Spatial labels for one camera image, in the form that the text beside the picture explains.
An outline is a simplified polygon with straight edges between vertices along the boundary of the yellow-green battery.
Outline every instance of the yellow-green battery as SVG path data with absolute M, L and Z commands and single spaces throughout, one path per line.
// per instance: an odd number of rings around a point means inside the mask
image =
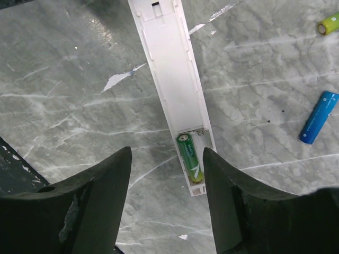
M 180 134 L 176 138 L 180 153 L 184 159 L 185 167 L 189 176 L 194 183 L 199 183 L 203 180 L 203 173 L 201 171 L 197 154 L 195 153 L 193 140 L 189 134 Z
M 322 35 L 328 35 L 339 29 L 339 12 L 327 17 L 318 24 L 318 31 Z

